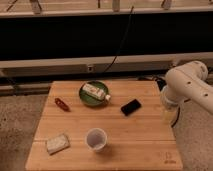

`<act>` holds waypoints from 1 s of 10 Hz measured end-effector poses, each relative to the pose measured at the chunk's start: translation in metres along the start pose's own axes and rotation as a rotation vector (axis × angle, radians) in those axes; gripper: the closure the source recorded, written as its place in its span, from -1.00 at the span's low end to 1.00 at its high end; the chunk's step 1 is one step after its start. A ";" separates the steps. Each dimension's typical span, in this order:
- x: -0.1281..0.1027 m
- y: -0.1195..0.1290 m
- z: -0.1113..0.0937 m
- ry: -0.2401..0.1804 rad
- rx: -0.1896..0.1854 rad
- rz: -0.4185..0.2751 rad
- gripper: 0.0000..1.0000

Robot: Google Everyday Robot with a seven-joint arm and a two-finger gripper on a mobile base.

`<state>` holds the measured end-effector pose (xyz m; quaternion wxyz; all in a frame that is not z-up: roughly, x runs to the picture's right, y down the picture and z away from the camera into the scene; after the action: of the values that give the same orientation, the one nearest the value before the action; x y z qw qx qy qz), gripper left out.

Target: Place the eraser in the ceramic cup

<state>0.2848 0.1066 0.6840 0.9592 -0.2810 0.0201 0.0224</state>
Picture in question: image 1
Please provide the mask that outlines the pale translucent gripper body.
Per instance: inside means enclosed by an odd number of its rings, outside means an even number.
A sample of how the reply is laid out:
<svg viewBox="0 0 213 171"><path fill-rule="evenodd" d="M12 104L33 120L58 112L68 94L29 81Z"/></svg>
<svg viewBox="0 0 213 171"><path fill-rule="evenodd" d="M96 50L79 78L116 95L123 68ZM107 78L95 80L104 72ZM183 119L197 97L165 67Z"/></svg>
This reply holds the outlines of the pale translucent gripper body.
<svg viewBox="0 0 213 171"><path fill-rule="evenodd" d="M163 121L165 124L172 125L175 122L175 119L177 118L178 113L178 107L163 107Z"/></svg>

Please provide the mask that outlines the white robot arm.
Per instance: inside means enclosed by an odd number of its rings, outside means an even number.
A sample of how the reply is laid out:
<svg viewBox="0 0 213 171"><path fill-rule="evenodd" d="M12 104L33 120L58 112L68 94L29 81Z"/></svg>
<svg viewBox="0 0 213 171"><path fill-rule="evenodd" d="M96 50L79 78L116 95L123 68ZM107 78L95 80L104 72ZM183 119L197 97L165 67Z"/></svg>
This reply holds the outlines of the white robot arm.
<svg viewBox="0 0 213 171"><path fill-rule="evenodd" d="M205 82L207 66L200 61L191 61L170 69L165 75L166 85L160 99L163 104L163 120L171 125L177 116L180 103L190 99L213 114L213 87Z"/></svg>

